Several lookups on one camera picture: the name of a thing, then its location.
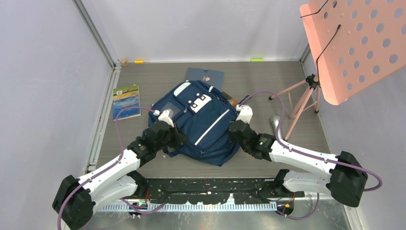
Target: pink perforated panel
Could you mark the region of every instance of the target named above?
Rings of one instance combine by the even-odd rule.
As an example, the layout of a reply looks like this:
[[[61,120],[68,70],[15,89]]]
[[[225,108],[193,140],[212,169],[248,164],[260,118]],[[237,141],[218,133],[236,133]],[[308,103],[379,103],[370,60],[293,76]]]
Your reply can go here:
[[[325,0],[310,0],[301,15]],[[341,27],[318,61],[323,95],[340,104],[406,65],[406,0],[329,0],[304,17],[313,59]]]

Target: tripod leg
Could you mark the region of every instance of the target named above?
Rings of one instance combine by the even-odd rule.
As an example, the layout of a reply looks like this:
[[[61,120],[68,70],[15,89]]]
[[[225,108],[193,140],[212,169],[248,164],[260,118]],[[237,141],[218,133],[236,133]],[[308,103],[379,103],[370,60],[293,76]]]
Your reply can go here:
[[[285,89],[285,90],[282,90],[282,91],[280,91],[279,93],[278,93],[278,95],[281,95],[281,94],[284,94],[284,93],[286,93],[286,92],[289,92],[289,91],[291,91],[291,90],[293,90],[293,89],[295,89],[295,88],[297,88],[297,87],[299,87],[299,86],[301,86],[301,85],[303,85],[303,84],[305,84],[306,83],[306,80],[303,80],[303,81],[301,81],[301,82],[299,82],[299,83],[296,83],[296,84],[294,84],[293,86],[291,86],[291,87],[289,87],[289,88],[287,88],[287,89]],[[274,99],[276,96],[275,95],[272,95],[271,97],[269,97],[269,100],[272,100],[272,99]]]
[[[299,101],[297,102],[297,104],[294,106],[293,110],[291,111],[291,113],[289,114],[290,118],[294,118],[295,114],[297,113],[297,111],[299,110],[300,106],[302,105],[303,101],[306,98],[307,93],[309,92],[309,90],[311,90],[310,88],[307,88],[305,90],[305,92],[303,93],[303,95],[300,97]]]
[[[299,117],[300,117],[300,114],[302,114],[302,112],[303,112],[303,110],[304,110],[304,108],[305,108],[305,106],[306,106],[306,104],[307,104],[307,101],[309,101],[309,98],[310,98],[310,96],[312,95],[313,91],[314,91],[314,89],[313,89],[313,88],[310,88],[310,89],[307,91],[307,93],[303,94],[303,95],[305,96],[305,98],[304,98],[302,104],[300,105],[299,111],[297,112],[297,115],[296,115],[296,117],[294,118],[293,123],[292,123],[291,127],[289,128],[288,133],[287,133],[286,136],[285,136],[285,140],[286,140],[286,141],[288,140],[289,136],[291,135],[292,130],[293,130],[294,126],[296,125],[297,120],[298,120]]]
[[[320,93],[321,93],[321,88],[320,86],[317,87],[317,95],[316,95],[316,108],[315,108],[315,113],[318,114],[318,108],[320,106]]]

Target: navy blue backpack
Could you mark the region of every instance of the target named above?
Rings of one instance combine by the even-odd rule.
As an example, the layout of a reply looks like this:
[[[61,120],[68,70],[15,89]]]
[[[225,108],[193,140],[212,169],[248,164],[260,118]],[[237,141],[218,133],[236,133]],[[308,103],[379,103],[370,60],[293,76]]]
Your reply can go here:
[[[173,157],[183,154],[208,164],[223,165],[237,153],[240,145],[230,142],[228,127],[237,118],[235,108],[223,94],[201,80],[186,81],[157,101],[152,110],[171,109],[172,120],[189,140],[173,152],[163,151]],[[148,126],[158,116],[148,113]]]

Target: hole in panel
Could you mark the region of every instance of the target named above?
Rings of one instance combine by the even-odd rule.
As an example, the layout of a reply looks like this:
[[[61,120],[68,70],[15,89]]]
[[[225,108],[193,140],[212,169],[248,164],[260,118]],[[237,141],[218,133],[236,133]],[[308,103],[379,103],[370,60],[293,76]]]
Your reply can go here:
[[[362,30],[362,23],[358,23],[357,27],[355,27],[355,29],[357,31],[361,31]]]
[[[374,73],[374,74],[379,73],[379,71],[381,71],[381,68],[378,65],[376,65],[372,68],[372,73]]]
[[[397,8],[394,12],[394,18],[400,18],[403,14],[403,8]]]
[[[378,10],[375,9],[373,11],[371,11],[371,14],[369,15],[370,18],[375,18],[378,15]]]
[[[350,50],[348,51],[349,55],[353,55],[355,52],[355,49],[353,47],[350,48]]]
[[[380,33],[380,32],[382,32],[383,28],[384,28],[384,25],[383,25],[382,23],[381,23],[381,24],[378,24],[378,25],[376,26],[375,31],[376,31],[377,33]]]
[[[360,66],[360,62],[359,62],[359,61],[355,61],[355,62],[354,62],[354,68],[358,69],[359,66]]]
[[[361,44],[365,45],[365,44],[367,44],[367,42],[368,42],[368,37],[365,36],[361,39]]]
[[[360,75],[360,76],[358,77],[358,81],[361,82],[361,83],[363,83],[363,82],[365,81],[365,76],[364,76],[364,75]]]
[[[368,58],[368,59],[371,59],[372,57],[373,57],[373,51],[370,50],[370,51],[368,51],[368,53],[367,53],[367,58]]]
[[[396,55],[396,54],[392,54],[392,55],[389,57],[389,63],[394,64],[394,63],[396,63],[396,62],[397,62],[397,55]]]
[[[383,42],[382,42],[382,47],[386,48],[391,44],[391,40],[389,38],[386,38]]]

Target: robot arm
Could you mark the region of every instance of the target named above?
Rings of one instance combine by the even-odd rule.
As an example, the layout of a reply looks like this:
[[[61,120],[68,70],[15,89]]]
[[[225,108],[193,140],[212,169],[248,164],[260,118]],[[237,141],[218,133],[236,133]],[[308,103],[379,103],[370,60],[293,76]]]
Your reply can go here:
[[[62,181],[52,203],[56,212],[59,212],[62,203],[71,191],[93,175],[119,161],[110,170],[85,184],[69,200],[63,211],[62,219],[70,229],[81,228],[97,210],[111,202],[125,196],[144,196],[147,190],[147,180],[136,170],[154,159],[157,152],[164,147],[176,148],[187,141],[187,137],[180,133],[172,122],[171,115],[170,110],[164,111],[156,123],[144,130],[143,135],[137,137],[124,150],[120,161],[117,156],[91,173],[79,178],[70,175]]]
[[[249,127],[249,120],[247,122],[244,119],[237,119],[231,123],[229,131],[230,141],[239,143],[244,152],[254,158],[286,163],[308,171],[280,170],[275,178],[278,185],[275,191],[281,196],[288,192],[307,191],[331,195],[340,203],[350,207],[359,205],[368,175],[327,162],[327,160],[341,161],[361,167],[351,153],[343,151],[340,155],[334,155],[316,152],[292,145],[280,138],[282,145],[273,135],[257,134]],[[325,160],[313,159],[292,149],[322,157]]]

